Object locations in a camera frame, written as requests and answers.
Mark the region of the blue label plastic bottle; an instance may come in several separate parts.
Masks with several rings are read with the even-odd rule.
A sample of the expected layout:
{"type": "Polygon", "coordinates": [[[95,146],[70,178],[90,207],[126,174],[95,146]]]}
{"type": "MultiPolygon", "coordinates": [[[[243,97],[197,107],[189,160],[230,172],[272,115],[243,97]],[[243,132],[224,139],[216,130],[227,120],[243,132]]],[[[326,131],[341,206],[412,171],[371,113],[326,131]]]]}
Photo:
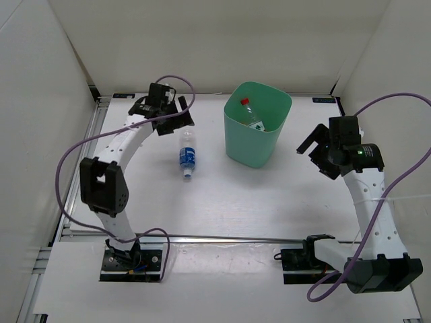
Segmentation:
{"type": "Polygon", "coordinates": [[[196,138],[191,129],[185,129],[180,136],[179,166],[185,180],[190,180],[196,165],[196,138]]]}

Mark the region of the red label plastic bottle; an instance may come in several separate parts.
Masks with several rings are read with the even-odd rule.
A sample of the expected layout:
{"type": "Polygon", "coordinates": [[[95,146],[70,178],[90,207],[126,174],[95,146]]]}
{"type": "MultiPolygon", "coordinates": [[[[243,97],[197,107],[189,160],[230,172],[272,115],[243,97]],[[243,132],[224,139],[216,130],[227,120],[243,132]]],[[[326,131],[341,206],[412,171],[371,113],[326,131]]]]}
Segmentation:
{"type": "Polygon", "coordinates": [[[242,116],[240,123],[247,126],[250,129],[256,131],[265,132],[266,128],[262,121],[262,118],[257,114],[256,110],[251,106],[248,98],[244,98],[240,101],[242,106],[242,116]]]}

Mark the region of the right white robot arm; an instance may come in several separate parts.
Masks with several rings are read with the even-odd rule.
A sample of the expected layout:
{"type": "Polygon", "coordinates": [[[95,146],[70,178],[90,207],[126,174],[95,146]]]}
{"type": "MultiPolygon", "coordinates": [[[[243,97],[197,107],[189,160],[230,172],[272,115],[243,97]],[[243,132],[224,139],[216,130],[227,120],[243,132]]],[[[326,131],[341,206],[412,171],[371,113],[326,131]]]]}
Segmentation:
{"type": "Polygon", "coordinates": [[[327,264],[352,293],[398,292],[423,272],[422,261],[412,258],[401,241],[392,209],[386,200],[384,162],[380,149],[363,143],[358,119],[339,116],[318,124],[299,146],[303,154],[312,143],[311,162],[323,175],[342,177],[356,211],[362,237],[357,248],[330,235],[311,235],[303,241],[303,263],[312,269],[327,264]]]}

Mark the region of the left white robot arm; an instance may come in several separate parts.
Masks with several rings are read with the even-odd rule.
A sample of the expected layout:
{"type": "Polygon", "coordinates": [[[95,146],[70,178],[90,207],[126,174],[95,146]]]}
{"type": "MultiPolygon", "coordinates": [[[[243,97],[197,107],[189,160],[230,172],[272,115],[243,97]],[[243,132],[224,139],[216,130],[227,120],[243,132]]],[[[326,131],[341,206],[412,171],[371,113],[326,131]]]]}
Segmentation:
{"type": "Polygon", "coordinates": [[[102,227],[113,234],[106,241],[111,256],[126,269],[141,263],[137,235],[131,229],[125,207],[129,189],[124,171],[135,152],[154,131],[159,136],[192,125],[188,112],[175,116],[176,90],[167,84],[151,83],[149,93],[132,105],[123,127],[98,155],[79,165],[81,201],[94,212],[102,227]]]}

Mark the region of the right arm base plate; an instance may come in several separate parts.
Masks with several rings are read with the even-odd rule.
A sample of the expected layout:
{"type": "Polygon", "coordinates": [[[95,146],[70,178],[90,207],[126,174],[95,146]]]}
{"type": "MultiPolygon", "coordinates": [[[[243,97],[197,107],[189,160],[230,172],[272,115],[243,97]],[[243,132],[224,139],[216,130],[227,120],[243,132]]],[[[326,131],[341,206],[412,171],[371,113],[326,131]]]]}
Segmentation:
{"type": "Polygon", "coordinates": [[[339,243],[331,235],[308,236],[302,240],[300,248],[284,248],[273,256],[274,260],[281,262],[284,285],[312,285],[335,271],[331,266],[334,260],[327,263],[315,256],[314,243],[319,240],[330,240],[334,243],[332,249],[335,249],[338,260],[346,262],[354,254],[351,246],[339,243]]]}

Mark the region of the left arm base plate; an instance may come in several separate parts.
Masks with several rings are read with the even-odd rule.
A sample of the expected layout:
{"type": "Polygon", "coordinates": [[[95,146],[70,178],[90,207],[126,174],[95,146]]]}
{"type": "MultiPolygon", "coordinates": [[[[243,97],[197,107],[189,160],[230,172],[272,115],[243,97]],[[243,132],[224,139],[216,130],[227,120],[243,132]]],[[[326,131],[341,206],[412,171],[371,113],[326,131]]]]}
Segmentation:
{"type": "Polygon", "coordinates": [[[159,283],[162,274],[162,249],[142,247],[137,257],[121,260],[105,249],[100,267],[100,282],[159,283]]]}

